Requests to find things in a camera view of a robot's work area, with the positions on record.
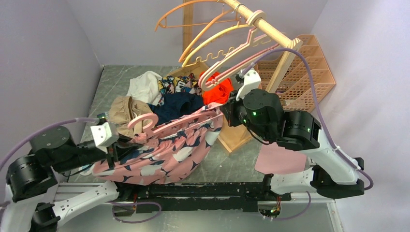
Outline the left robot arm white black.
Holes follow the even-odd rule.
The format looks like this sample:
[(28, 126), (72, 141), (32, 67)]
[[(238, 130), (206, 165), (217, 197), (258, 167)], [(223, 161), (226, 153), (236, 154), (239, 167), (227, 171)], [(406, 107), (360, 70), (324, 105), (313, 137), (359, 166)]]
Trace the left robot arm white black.
[(50, 126), (30, 135), (32, 152), (10, 164), (6, 174), (6, 197), (2, 204), (3, 232), (55, 232), (76, 216), (119, 198), (127, 201), (134, 187), (126, 182), (106, 181), (67, 200), (45, 203), (44, 195), (58, 185), (56, 174), (83, 165), (108, 161), (110, 167), (139, 147), (120, 136), (108, 124), (95, 126), (93, 139), (76, 145), (64, 126)]

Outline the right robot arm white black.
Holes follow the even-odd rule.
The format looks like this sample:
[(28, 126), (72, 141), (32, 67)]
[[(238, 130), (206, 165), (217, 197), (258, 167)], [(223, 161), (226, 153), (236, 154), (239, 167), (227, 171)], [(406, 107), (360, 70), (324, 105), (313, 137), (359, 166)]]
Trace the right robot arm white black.
[(262, 89), (253, 89), (243, 99), (233, 91), (221, 106), (228, 125), (243, 125), (260, 143), (276, 143), (286, 150), (300, 152), (315, 162), (307, 170), (292, 174), (273, 174), (262, 185), (261, 195), (273, 200), (291, 192), (316, 192), (330, 199), (361, 196), (365, 183), (358, 173), (363, 170), (362, 158), (350, 158), (340, 148), (333, 148), (320, 122), (309, 112), (285, 111), (279, 96)]

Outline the navy blue shorts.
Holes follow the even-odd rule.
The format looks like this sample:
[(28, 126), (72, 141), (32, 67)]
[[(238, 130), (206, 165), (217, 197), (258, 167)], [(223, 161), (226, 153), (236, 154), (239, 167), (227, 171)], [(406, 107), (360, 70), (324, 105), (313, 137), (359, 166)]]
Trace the navy blue shorts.
[(156, 126), (190, 115), (204, 106), (202, 96), (187, 92), (167, 93), (162, 99), (162, 104), (148, 104), (158, 117)]

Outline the pink patterned shorts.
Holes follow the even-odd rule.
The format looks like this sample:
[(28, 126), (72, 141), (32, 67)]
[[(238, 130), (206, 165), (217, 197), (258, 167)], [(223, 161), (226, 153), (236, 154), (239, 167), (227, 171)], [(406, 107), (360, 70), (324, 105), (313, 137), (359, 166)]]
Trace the pink patterned shorts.
[(92, 175), (144, 186), (178, 182), (190, 175), (207, 156), (222, 125), (220, 104), (212, 102), (156, 129), (146, 126), (131, 140), (141, 148), (131, 149), (113, 167), (106, 161), (95, 163)]

